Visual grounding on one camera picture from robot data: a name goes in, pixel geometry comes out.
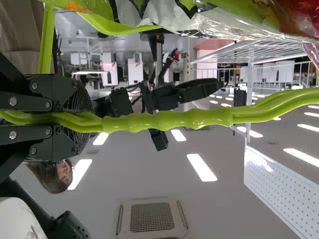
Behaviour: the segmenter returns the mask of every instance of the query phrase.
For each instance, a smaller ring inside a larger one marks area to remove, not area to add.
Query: white metal shelf
[[[299,42],[240,41],[191,61],[191,64],[249,62],[251,64],[261,64],[306,55],[302,44]]]

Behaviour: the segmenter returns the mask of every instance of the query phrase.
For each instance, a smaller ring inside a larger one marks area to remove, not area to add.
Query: ceiling vent
[[[119,208],[118,239],[181,239],[187,232],[187,221],[178,200],[129,200]]]

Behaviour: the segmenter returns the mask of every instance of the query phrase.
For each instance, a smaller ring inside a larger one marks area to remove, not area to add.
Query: screw
[[[12,98],[10,98],[9,103],[10,103],[10,105],[15,106],[15,105],[16,105],[16,103],[17,103],[17,101],[16,101],[16,97],[12,97]]]
[[[37,152],[37,149],[36,148],[32,148],[31,153],[34,155],[34,154],[36,154],[36,152]]]
[[[11,131],[9,134],[9,138],[10,139],[15,139],[16,138],[16,132],[15,131]]]
[[[62,104],[61,104],[60,101],[58,101],[58,102],[56,103],[56,107],[57,107],[57,108],[62,108]]]
[[[62,127],[56,128],[55,132],[57,135],[62,134]]]
[[[75,153],[76,153],[76,148],[73,147],[73,148],[72,148],[72,154],[75,154]]]
[[[34,90],[36,90],[36,89],[38,88],[38,84],[37,84],[36,82],[33,82],[33,83],[32,83],[32,88],[33,88]]]

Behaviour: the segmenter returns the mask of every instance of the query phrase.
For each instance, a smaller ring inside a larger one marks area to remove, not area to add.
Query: fluorescent light panel
[[[74,167],[73,181],[68,187],[68,190],[74,190],[78,186],[85,172],[88,170],[92,163],[91,159],[81,159]]]
[[[231,105],[229,105],[229,104],[221,104],[221,106],[224,106],[224,107],[231,107]]]
[[[315,131],[315,132],[319,132],[319,128],[311,126],[311,125],[307,125],[307,124],[301,123],[301,124],[298,124],[297,126],[300,127],[300,128],[306,128],[306,129],[309,129],[309,130],[312,130],[312,131]]]
[[[172,133],[177,142],[186,141],[185,136],[180,132],[179,129],[172,129],[170,132]]]
[[[311,112],[306,112],[305,115],[313,116],[313,117],[319,117],[319,114],[315,114],[315,113],[311,113]]]
[[[319,106],[308,106],[309,108],[312,108],[312,109],[317,109],[319,110]]]
[[[242,131],[243,133],[246,133],[247,129],[246,127],[240,126],[237,127],[238,130]],[[263,135],[260,133],[257,133],[256,131],[250,130],[250,136],[254,137],[254,138],[262,138]]]
[[[204,162],[204,160],[199,156],[199,154],[197,154],[197,153],[196,154],[188,154],[187,158],[203,182],[217,181],[217,177],[210,170],[210,168],[207,166],[207,164]]]
[[[108,136],[108,133],[100,133],[96,140],[94,140],[93,145],[103,145]]]
[[[302,153],[299,150],[296,150],[294,148],[285,148],[284,152],[291,154],[294,157],[297,157],[307,163],[310,163],[316,167],[319,167],[319,159],[314,158],[306,153]]]

